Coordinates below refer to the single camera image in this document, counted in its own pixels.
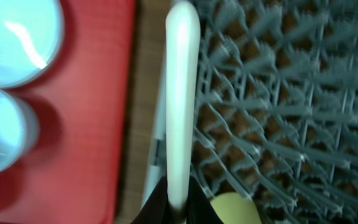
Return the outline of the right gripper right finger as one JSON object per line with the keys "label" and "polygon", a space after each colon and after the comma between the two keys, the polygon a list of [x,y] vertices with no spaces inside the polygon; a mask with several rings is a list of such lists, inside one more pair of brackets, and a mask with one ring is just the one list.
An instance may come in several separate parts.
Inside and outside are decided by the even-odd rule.
{"label": "right gripper right finger", "polygon": [[189,224],[223,224],[193,176],[190,176],[189,181],[186,222]]}

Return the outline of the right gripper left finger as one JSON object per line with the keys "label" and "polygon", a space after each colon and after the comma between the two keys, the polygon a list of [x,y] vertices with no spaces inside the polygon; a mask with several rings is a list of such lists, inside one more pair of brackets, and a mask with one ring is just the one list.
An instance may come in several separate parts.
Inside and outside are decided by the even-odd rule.
{"label": "right gripper left finger", "polygon": [[131,224],[169,224],[167,177],[163,176]]}

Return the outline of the yellow cup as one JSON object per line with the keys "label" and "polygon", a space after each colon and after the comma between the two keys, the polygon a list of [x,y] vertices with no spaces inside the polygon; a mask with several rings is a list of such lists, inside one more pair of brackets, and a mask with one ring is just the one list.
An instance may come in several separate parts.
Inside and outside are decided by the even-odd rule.
{"label": "yellow cup", "polygon": [[225,224],[262,224],[255,203],[237,192],[220,194],[210,203]]}

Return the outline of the white plastic spoon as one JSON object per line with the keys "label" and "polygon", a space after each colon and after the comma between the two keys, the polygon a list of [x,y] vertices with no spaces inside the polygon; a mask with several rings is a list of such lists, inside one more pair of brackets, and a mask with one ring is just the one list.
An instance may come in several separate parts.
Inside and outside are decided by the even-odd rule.
{"label": "white plastic spoon", "polygon": [[166,20],[167,194],[171,211],[183,216],[188,197],[200,19],[194,5],[178,1]]}

